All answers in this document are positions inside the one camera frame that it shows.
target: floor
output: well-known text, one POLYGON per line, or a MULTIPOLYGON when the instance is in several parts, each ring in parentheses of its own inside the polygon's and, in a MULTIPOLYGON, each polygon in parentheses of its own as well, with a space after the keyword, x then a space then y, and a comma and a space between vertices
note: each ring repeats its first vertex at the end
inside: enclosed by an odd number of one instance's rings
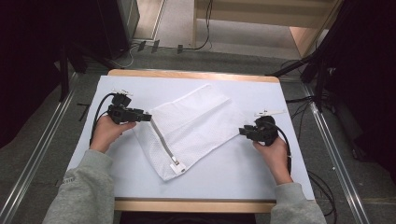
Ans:
MULTIPOLYGON (((180 44, 191 45, 190 31, 192 29, 188 18, 190 13, 187 9, 182 10, 184 13, 172 13, 173 10, 180 11, 181 6, 190 8, 191 1, 165 1, 160 24, 153 38, 153 40, 160 40, 160 47, 175 48, 180 44)), ((133 58, 125 54, 117 59, 117 63, 128 64, 133 60, 132 65, 127 69, 170 69, 265 75, 291 63, 291 60, 301 59, 287 27, 220 21, 212 21, 210 24, 211 48, 210 45, 206 45, 201 51, 186 51, 177 54, 176 49, 166 48, 151 53, 151 48, 146 47, 139 52, 136 49, 132 50, 133 58)), ((200 21, 198 28, 197 45, 203 43, 206 38, 205 22, 200 21)), ((89 69, 86 74, 78 74, 76 91, 70 106, 52 138, 47 154, 36 171, 12 223, 40 223, 56 195, 56 184, 63 178, 65 167, 74 152, 80 131, 86 121, 80 120, 85 109, 81 104, 90 103, 99 77, 107 72, 101 64, 90 59, 87 59, 87 62, 89 69)), ((304 97, 305 93, 302 83, 298 81, 298 76, 299 71, 295 70, 280 79, 286 99, 304 97)), ((17 138, 0 149, 0 163, 4 164, 0 171, 0 204, 5 202, 24 164, 29 161, 36 143, 58 106, 59 94, 58 88, 28 120, 17 138)), ((299 106, 288 105, 290 113, 293 114, 299 106)), ((336 115, 327 109, 324 110, 323 115, 361 197, 369 220, 372 223, 394 223, 396 221, 394 217, 396 188, 388 173, 375 162, 356 161, 336 115)), ((315 114, 307 110, 305 116, 293 120, 293 125, 296 134, 301 133, 299 143, 307 169, 321 176, 334 193, 338 211, 337 223, 365 223, 355 219, 351 212, 345 190, 340 185, 339 176, 333 169, 334 165, 318 130, 315 114)), ((315 186, 314 192, 322 210, 329 211, 329 201, 323 192, 315 186)), ((116 212, 115 215, 114 223, 117 223, 120 213, 116 212)), ((269 223, 269 216, 265 214, 258 214, 256 219, 258 223, 269 223)), ((328 216, 327 221, 333 223, 333 215, 328 216)))

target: metal rail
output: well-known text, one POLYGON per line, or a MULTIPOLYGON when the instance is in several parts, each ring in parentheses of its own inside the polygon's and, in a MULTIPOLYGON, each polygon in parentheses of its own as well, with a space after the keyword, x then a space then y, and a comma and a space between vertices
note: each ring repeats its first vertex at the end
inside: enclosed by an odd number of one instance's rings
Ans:
MULTIPOLYGON (((312 91, 311 87, 308 86, 308 84, 303 84, 303 87, 306 96, 314 95, 314 92, 312 91)), ((350 209, 356 222, 370 223, 369 218, 367 217, 367 214, 364 210, 363 203, 361 202, 361 197, 359 196, 359 193, 357 192, 355 185, 353 184, 353 181, 349 176, 347 168, 345 167, 341 155, 338 151, 338 147, 332 138, 332 134, 329 130, 329 127, 327 126, 325 118, 318 111, 315 104, 311 104, 311 110, 314 114, 320 133, 323 137, 324 143, 332 160, 332 164, 334 165, 335 172, 338 175, 341 187, 344 190, 346 199, 349 203, 350 209)))
POLYGON ((64 101, 57 105, 55 112, 46 127, 46 130, 41 135, 40 140, 35 146, 35 150, 33 151, 29 161, 26 163, 20 177, 7 197, 6 204, 0 212, 1 224, 11 223, 12 218, 14 218, 25 193, 28 190, 33 177, 35 176, 38 166, 47 152, 50 141, 52 140, 53 135, 56 133, 64 113, 70 104, 77 82, 78 74, 74 73, 70 78, 70 92, 67 94, 64 101))

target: person's left hand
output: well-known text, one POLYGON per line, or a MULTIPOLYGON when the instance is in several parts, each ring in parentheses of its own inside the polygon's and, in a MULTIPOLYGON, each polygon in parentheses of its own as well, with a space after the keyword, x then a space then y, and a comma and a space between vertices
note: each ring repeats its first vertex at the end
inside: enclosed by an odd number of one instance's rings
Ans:
POLYGON ((136 126, 136 122, 116 124, 109 116, 102 116, 96 123, 90 149, 105 153, 111 143, 134 126, 136 126))

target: sleeve cuff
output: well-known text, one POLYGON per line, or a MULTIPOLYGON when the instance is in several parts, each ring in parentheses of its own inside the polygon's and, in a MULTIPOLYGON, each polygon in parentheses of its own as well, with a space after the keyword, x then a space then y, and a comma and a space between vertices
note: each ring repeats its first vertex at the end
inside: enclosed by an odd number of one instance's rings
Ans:
POLYGON ((109 173, 113 160, 102 152, 86 150, 78 167, 89 166, 97 171, 109 173))
POLYGON ((306 201, 301 184, 289 183, 276 186, 276 203, 300 203, 306 201))

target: gray sweatshirt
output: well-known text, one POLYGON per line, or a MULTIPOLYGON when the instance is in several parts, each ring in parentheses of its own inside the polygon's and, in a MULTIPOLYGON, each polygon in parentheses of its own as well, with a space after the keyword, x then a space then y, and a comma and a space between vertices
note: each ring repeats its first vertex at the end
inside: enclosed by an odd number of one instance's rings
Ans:
MULTIPOLYGON (((114 189, 109 175, 112 160, 87 150, 81 163, 66 172, 58 195, 43 223, 113 223, 114 189)), ((276 187, 271 223, 326 223, 315 202, 309 202, 298 183, 276 187)))

